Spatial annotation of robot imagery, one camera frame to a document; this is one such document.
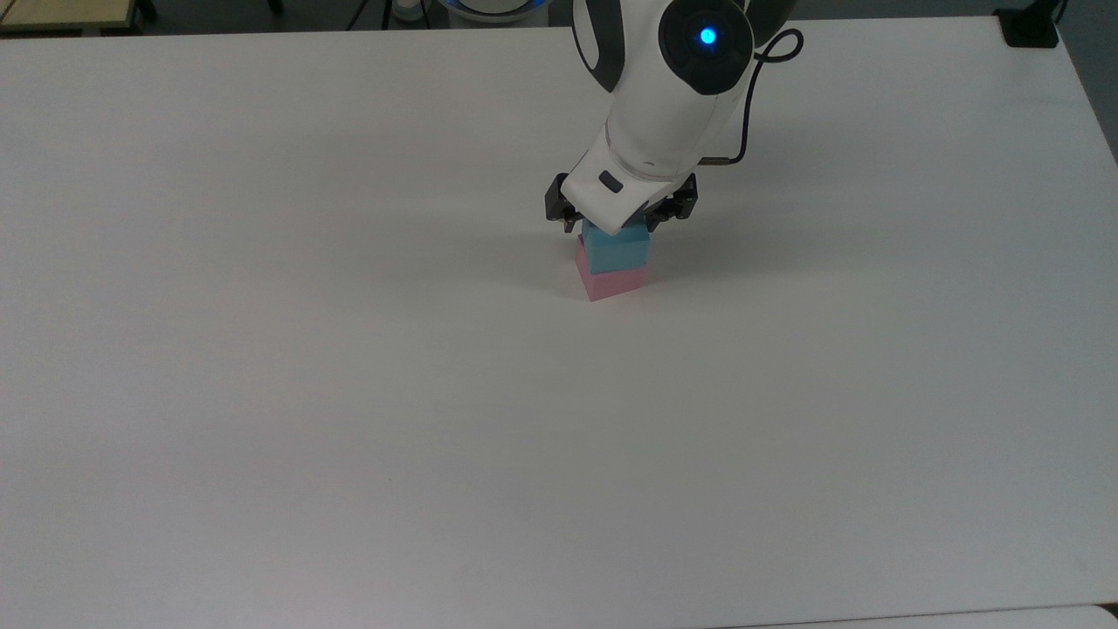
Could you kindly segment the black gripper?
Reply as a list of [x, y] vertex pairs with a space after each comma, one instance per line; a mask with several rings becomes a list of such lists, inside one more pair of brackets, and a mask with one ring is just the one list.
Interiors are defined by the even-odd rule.
[[548, 187], [544, 216], [566, 232], [582, 222], [610, 236], [635, 226], [655, 232], [667, 220], [690, 218], [698, 198], [695, 174], [660, 182], [620, 172], [571, 172]]

